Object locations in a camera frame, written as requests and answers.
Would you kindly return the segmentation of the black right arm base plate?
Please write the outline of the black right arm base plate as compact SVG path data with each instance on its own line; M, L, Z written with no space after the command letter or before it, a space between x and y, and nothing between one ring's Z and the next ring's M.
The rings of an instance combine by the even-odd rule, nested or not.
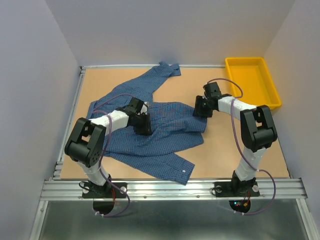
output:
M216 181L213 183L214 194L218 198L241 198L248 197L259 197L260 191L258 183L240 183L238 185L231 183L231 181Z

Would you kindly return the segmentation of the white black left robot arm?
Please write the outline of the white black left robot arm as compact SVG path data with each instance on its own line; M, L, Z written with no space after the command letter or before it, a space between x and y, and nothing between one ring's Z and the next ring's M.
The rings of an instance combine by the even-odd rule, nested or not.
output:
M125 185L116 186L111 175L102 166L102 158L107 150L111 134L117 130L133 127L140 136L150 136L151 118L149 104L132 97L129 104L118 107L110 113L96 110L102 116L92 119L79 118L69 135L64 153L78 163L88 177L79 183L84 199L110 198Z

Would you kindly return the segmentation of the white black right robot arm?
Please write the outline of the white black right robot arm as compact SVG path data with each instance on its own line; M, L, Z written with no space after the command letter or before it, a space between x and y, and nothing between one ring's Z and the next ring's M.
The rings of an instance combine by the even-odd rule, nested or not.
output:
M271 110L267 105L256 106L245 103L239 97L223 94L216 79L203 86L204 95L195 99L193 116L211 118L214 111L229 114L231 120L240 121L240 135L244 148L238 151L241 159L232 174L231 181L217 183L217 197L241 197L246 193L259 196L256 173L268 148L277 140Z

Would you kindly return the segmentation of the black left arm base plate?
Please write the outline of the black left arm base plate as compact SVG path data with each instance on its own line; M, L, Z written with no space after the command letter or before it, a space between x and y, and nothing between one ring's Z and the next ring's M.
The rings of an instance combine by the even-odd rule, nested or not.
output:
M91 181L81 181L79 187L82 189L83 199L125 199L126 196L122 192L127 191L128 184L126 182L114 182L116 187L108 184L96 185Z

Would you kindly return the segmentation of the blue checked long sleeve shirt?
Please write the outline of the blue checked long sleeve shirt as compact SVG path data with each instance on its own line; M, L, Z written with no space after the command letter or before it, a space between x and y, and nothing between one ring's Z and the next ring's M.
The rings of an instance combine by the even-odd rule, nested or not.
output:
M194 117L194 109L181 102L155 102L153 92L168 78L181 75L180 66L162 61L144 74L125 81L104 97L90 103L87 118L102 116L129 104L131 97L149 103L150 136L138 135L128 126L114 131L104 156L111 157L158 179L186 185L194 164L176 153L204 143L207 119Z

